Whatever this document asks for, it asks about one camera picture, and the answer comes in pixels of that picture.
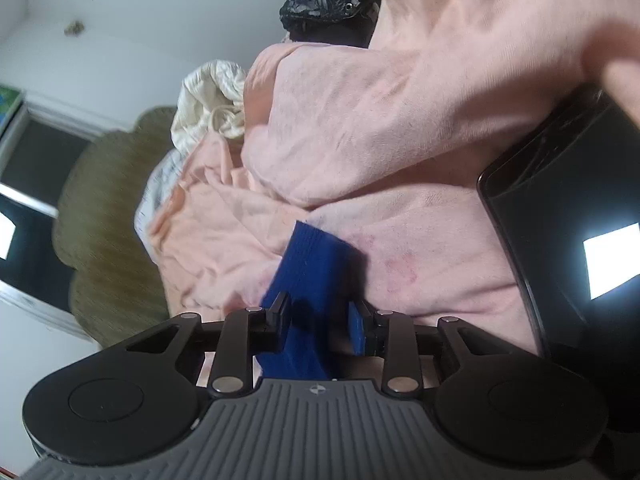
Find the round black pad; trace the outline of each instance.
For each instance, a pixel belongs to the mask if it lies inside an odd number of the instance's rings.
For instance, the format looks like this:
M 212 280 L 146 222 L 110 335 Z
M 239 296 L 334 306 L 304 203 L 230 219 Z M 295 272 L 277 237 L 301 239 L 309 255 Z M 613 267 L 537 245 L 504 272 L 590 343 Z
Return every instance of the round black pad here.
M 467 449 L 532 467 L 586 458 L 607 423 L 591 383 L 528 354 L 469 358 L 440 385 L 434 408 Z
M 94 422 L 113 422 L 134 413 L 145 399 L 142 390 L 120 379 L 98 379 L 78 386 L 69 406 L 79 417 Z
M 130 463 L 185 436 L 196 388 L 161 354 L 110 349 L 47 376 L 27 395 L 24 425 L 38 448 L 87 465 Z

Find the metal screw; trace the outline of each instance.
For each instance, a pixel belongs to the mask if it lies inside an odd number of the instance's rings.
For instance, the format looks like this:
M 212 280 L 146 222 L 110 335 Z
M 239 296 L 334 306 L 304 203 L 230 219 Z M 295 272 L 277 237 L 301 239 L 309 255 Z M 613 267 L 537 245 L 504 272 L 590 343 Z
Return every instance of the metal screw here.
M 417 390 L 419 386 L 418 381 L 412 379 L 411 377 L 394 377 L 393 379 L 389 379 L 386 385 L 389 387 L 389 389 L 399 394 L 407 394 L 409 392 L 413 392 Z
M 220 394 L 232 394 L 241 390 L 244 386 L 242 379 L 233 376 L 218 377 L 211 386 Z

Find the blue fabric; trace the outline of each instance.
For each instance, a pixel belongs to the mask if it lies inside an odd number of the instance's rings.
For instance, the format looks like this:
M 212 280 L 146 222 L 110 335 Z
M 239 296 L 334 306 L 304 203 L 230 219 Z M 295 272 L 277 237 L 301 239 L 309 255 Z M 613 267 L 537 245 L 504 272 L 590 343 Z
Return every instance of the blue fabric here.
M 353 346 L 353 353 L 356 355 L 364 355 L 364 326 L 362 316 L 358 312 L 356 304 L 351 301 L 349 303 L 349 317 L 347 327 L 349 329 L 349 339 Z
M 320 229 L 298 222 L 262 307 L 280 292 L 291 296 L 291 325 L 279 354 L 257 355 L 264 377 L 323 380 L 337 377 L 328 351 L 334 308 L 345 309 L 344 286 L 355 250 Z

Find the logo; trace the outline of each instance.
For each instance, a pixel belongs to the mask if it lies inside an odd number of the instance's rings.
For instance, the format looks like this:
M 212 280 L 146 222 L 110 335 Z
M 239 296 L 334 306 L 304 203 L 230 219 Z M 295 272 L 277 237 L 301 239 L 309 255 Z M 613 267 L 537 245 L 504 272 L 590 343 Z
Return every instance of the logo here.
M 314 395 L 322 395 L 325 393 L 326 388 L 322 384 L 314 384 L 309 391 Z

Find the black device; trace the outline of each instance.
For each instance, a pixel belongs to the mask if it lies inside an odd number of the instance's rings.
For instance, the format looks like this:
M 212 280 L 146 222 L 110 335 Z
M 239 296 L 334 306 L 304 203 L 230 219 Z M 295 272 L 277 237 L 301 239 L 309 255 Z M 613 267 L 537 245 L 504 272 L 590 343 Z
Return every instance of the black device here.
M 606 124 L 601 127 L 600 121 Z M 479 181 L 530 309 L 541 357 L 455 317 L 441 318 L 437 327 L 417 326 L 403 314 L 356 301 L 348 312 L 351 339 L 363 354 L 384 358 L 380 388 L 371 380 L 273 378 L 254 386 L 251 355 L 277 352 L 286 340 L 286 292 L 269 309 L 237 311 L 224 322 L 203 324 L 197 314 L 182 314 L 34 386 L 23 417 L 42 460 L 24 478 L 635 478 L 640 472 L 633 441 L 637 430 L 624 425 L 625 409 L 615 403 L 633 398 L 633 375 L 616 373 L 636 370 L 636 343 L 609 332 L 619 325 L 622 335 L 633 332 L 628 325 L 636 322 L 632 306 L 637 295 L 629 287 L 635 278 L 612 290 L 612 296 L 598 297 L 610 301 L 604 304 L 612 319 L 604 324 L 598 322 L 602 300 L 594 305 L 566 297 L 573 289 L 561 278 L 578 272 L 579 251 L 570 242 L 582 244 L 587 238 L 575 224 L 570 224 L 578 231 L 575 237 L 558 226 L 550 239 L 544 238 L 549 232 L 542 228 L 548 227 L 545 222 L 565 218 L 562 195 L 554 202 L 542 190 L 533 192 L 561 164 L 568 173 L 551 179 L 555 191 L 583 196 L 583 183 L 593 182 L 570 175 L 583 168 L 610 169 L 607 157 L 617 151 L 607 148 L 601 136 L 611 130 L 626 139 L 626 144 L 617 141 L 625 156 L 615 169 L 629 182 L 617 188 L 619 195 L 604 193 L 618 220 L 593 216 L 591 222 L 601 223 L 589 224 L 598 228 L 588 232 L 588 239 L 632 225 L 628 222 L 640 212 L 633 209 L 638 193 L 622 200 L 622 209 L 614 205 L 616 197 L 628 197 L 640 182 L 628 167 L 640 160 L 633 152 L 638 148 L 640 155 L 640 134 L 598 89 L 573 95 Z M 601 158 L 584 155 L 585 139 L 587 153 Z M 617 182 L 613 176 L 605 180 Z M 564 215 L 592 214 L 577 204 Z M 571 203 L 564 205 L 572 210 Z M 628 215 L 620 216 L 624 207 Z M 571 248 L 572 256 L 564 256 L 562 251 Z M 562 264 L 570 267 L 564 274 Z M 587 271 L 585 262 L 576 268 Z M 545 295 L 549 273 L 556 285 L 561 283 L 556 287 L 561 293 Z M 561 303 L 567 298 L 572 300 L 568 306 Z M 547 308 L 547 301 L 555 303 Z M 578 306 L 584 308 L 584 320 L 571 317 Z M 583 338 L 563 338 L 575 333 L 569 330 L 572 323 L 580 330 L 588 325 Z M 606 342 L 612 340 L 616 350 L 607 352 Z M 216 351 L 216 357 L 208 387 L 198 388 L 207 351 Z M 438 387 L 423 388 L 420 355 L 433 356 Z M 592 373 L 602 370 L 603 362 L 611 365 L 608 375 Z M 607 389 L 610 384 L 616 387 Z M 633 419 L 632 406 L 626 409 Z

